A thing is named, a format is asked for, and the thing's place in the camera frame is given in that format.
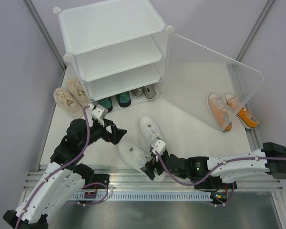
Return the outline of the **white sneaker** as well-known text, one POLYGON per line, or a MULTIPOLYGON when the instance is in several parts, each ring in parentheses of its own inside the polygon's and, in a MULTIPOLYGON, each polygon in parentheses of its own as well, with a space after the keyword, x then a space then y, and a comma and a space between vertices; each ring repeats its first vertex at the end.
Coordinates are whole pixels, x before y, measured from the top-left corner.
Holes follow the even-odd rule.
POLYGON ((155 139, 160 139, 164 141, 164 137, 160 130, 160 127, 150 117, 144 116, 140 119, 139 130, 147 142, 148 149, 150 149, 150 146, 152 145, 155 139))
POLYGON ((145 164, 152 159, 151 153, 143 151, 135 144, 127 141, 121 141, 118 144, 117 152, 125 164, 147 177, 142 168, 145 168, 145 164))

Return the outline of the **green loafer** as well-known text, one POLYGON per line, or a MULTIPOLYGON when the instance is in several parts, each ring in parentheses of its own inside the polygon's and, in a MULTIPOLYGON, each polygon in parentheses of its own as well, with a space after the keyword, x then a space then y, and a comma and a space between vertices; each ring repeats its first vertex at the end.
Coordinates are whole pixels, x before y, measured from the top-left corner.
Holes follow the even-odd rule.
POLYGON ((99 100, 98 104, 106 108, 108 112, 111 112, 113 110, 113 104, 112 104, 111 97, 107 97, 107 98, 99 100))
POLYGON ((116 97, 120 107, 125 108, 131 105, 131 97, 129 92, 120 93, 116 97))

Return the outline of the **grey canvas sneaker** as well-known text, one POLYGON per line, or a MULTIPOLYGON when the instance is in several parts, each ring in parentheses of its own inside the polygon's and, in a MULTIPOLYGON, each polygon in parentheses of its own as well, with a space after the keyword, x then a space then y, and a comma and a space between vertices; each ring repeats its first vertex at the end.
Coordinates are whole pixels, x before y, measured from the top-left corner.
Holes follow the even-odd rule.
POLYGON ((147 100, 152 101, 153 99, 156 98, 157 92, 156 92, 153 84, 147 85, 143 89, 144 89, 144 95, 145 95, 147 100))
POLYGON ((137 99, 142 98, 144 96, 143 88, 139 87, 139 88, 133 89, 132 95, 137 99))

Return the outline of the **orange canvas sneaker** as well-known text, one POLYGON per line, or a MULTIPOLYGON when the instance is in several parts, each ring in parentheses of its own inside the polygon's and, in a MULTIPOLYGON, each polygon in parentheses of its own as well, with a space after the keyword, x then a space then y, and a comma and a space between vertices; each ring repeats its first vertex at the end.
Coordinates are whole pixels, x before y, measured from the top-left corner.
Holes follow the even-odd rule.
MULTIPOLYGON (((225 101, 226 105, 234 112, 241 106, 240 99, 231 93, 225 94, 225 101)), ((245 106, 242 106, 236 115, 246 129, 254 129, 259 125, 259 121, 245 106)))
POLYGON ((232 129, 232 123, 229 113, 219 95, 216 93, 210 93, 207 98, 207 104, 219 129, 222 132, 229 132, 232 129))

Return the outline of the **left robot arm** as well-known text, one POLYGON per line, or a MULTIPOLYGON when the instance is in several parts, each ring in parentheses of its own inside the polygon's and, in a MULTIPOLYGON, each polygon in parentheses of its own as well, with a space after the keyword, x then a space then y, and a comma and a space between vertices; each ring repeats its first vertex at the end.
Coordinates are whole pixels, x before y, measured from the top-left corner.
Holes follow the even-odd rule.
POLYGON ((78 190, 108 190, 109 175, 96 175, 79 161, 89 145, 100 139, 116 145, 126 133, 108 119, 103 124, 93 120, 92 126, 81 118, 71 121, 35 188, 15 210, 7 210, 3 219, 13 229, 46 229, 51 216, 78 190))

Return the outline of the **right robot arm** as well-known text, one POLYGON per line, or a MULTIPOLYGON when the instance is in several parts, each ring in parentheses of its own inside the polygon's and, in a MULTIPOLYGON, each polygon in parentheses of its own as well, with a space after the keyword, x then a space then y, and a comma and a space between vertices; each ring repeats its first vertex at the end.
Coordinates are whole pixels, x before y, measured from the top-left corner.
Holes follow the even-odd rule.
POLYGON ((140 168, 151 180, 166 172, 173 179, 189 179, 196 189, 216 189, 244 178, 271 175, 286 180, 286 147, 272 142, 238 156, 178 158, 163 149, 157 155, 151 146, 152 159, 140 168))

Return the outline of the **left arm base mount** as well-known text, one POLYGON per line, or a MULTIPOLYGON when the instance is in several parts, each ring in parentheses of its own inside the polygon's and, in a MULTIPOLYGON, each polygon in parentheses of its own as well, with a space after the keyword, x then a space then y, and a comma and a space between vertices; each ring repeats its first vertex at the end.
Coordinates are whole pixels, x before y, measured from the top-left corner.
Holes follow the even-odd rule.
POLYGON ((97 192, 98 190, 105 190, 109 187, 110 175, 109 174, 95 174, 93 179, 88 181, 83 189, 90 190, 91 192, 97 192))

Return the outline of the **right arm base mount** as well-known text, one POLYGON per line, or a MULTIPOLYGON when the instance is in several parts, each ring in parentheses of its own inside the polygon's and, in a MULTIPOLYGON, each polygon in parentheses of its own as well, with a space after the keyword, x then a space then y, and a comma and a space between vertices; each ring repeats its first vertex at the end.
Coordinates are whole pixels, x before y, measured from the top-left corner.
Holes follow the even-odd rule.
POLYGON ((218 190, 232 190, 232 183, 224 183, 222 179, 217 176, 209 176, 205 181, 196 185, 195 190, 218 191, 218 190))

